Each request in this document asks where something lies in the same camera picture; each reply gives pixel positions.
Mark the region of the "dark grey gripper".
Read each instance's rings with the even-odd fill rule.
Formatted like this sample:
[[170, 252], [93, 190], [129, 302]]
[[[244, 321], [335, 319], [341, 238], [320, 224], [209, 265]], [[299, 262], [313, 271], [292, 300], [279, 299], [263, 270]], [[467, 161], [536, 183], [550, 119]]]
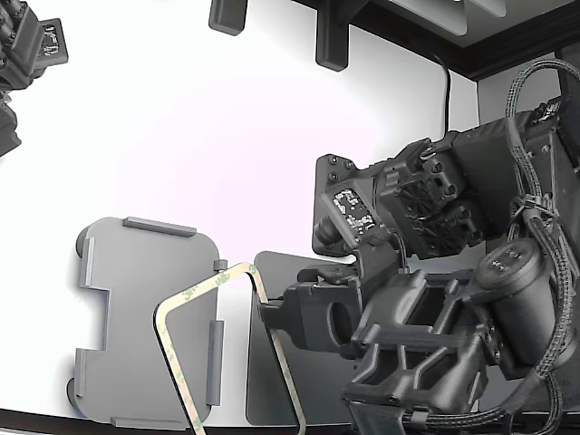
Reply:
[[313, 265], [301, 270], [283, 298], [260, 302], [265, 328], [284, 328], [285, 309], [292, 328], [287, 331], [299, 349], [338, 353], [348, 345], [363, 312], [363, 297], [354, 268]]

